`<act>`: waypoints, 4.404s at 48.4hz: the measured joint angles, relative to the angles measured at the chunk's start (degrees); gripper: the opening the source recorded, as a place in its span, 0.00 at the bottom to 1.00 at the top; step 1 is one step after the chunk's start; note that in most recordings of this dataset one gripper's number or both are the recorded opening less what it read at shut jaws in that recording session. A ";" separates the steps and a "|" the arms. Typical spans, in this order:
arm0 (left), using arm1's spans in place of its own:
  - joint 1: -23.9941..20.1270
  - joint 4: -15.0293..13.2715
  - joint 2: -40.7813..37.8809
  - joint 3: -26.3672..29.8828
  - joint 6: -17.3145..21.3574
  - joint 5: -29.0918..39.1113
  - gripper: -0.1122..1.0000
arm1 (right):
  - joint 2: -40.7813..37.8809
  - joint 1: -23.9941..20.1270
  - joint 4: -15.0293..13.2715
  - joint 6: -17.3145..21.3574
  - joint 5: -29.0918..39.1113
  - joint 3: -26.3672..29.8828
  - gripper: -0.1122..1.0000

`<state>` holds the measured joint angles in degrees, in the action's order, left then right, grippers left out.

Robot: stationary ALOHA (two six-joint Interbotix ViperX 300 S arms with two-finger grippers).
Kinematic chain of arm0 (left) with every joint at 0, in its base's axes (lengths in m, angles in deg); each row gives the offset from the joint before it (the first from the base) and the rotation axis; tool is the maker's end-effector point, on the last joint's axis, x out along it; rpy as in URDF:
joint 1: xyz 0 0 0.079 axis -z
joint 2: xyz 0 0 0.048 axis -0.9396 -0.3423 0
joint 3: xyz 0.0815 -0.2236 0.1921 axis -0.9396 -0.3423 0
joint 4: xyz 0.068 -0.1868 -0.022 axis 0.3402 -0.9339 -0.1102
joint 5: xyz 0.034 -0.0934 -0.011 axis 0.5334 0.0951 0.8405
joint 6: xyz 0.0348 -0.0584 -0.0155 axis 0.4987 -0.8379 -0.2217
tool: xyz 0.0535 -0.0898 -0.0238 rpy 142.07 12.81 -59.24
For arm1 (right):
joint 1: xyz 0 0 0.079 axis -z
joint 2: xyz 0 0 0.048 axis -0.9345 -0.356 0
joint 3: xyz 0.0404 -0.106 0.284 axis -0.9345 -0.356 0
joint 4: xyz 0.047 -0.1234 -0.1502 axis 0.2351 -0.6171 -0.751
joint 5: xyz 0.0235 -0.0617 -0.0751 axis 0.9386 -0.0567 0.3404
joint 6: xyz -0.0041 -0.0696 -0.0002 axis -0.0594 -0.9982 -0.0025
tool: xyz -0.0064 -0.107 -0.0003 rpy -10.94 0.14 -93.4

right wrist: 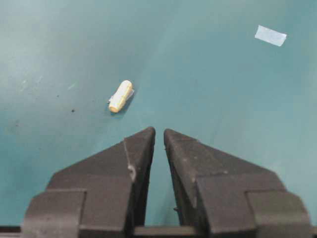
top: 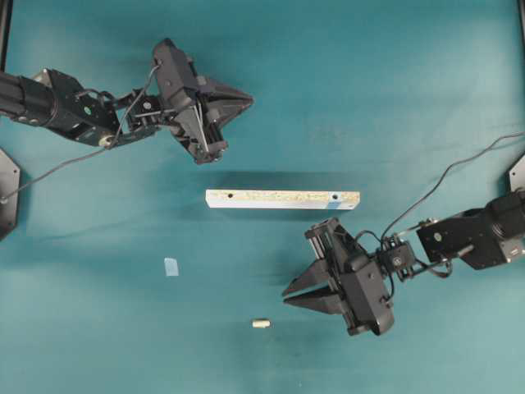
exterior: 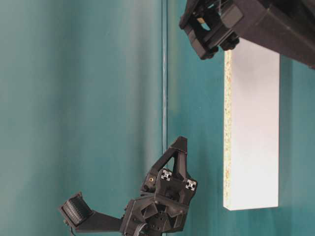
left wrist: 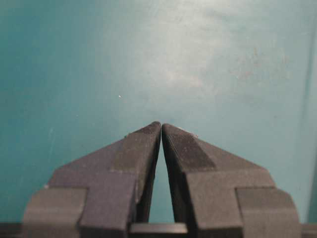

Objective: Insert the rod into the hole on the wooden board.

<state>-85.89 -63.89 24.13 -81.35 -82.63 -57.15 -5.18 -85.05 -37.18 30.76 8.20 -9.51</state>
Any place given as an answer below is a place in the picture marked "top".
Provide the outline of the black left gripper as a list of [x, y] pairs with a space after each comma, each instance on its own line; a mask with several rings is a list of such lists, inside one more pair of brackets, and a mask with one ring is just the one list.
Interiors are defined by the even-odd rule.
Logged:
[[198, 165], [222, 158], [228, 143], [220, 129], [253, 104], [253, 97], [237, 88], [208, 76], [204, 80], [203, 93], [197, 95], [195, 104], [168, 117], [171, 135]]

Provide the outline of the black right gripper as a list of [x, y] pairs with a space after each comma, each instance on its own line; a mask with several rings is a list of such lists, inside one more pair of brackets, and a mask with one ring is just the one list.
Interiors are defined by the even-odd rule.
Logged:
[[[349, 308], [345, 302], [340, 276], [352, 253], [367, 253], [336, 218], [312, 227], [308, 231], [308, 239], [319, 253], [319, 258], [283, 290], [283, 302], [324, 314], [340, 314], [349, 331]], [[303, 292], [300, 295], [289, 296], [300, 291]]]

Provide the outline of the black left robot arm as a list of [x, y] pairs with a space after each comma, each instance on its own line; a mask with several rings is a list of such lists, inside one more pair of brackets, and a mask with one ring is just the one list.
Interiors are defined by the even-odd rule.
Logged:
[[227, 149], [222, 128], [253, 104], [253, 98], [204, 76], [188, 103], [135, 89], [122, 98], [84, 88], [56, 70], [35, 78], [1, 74], [1, 114], [43, 127], [68, 140], [104, 149], [155, 135], [163, 127], [197, 164], [219, 160]]

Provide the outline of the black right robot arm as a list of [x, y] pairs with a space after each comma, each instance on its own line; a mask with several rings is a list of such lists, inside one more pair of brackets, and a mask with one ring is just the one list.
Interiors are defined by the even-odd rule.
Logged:
[[393, 235], [367, 252], [337, 218], [308, 229], [306, 239], [315, 260], [283, 291], [284, 302], [299, 308], [343, 317], [349, 335], [371, 331], [380, 336], [394, 324], [393, 286], [421, 273], [447, 278], [453, 259], [475, 270], [509, 263], [524, 254], [524, 192], [517, 189], [443, 220], [427, 220], [417, 227], [428, 261], [417, 259], [413, 248]]

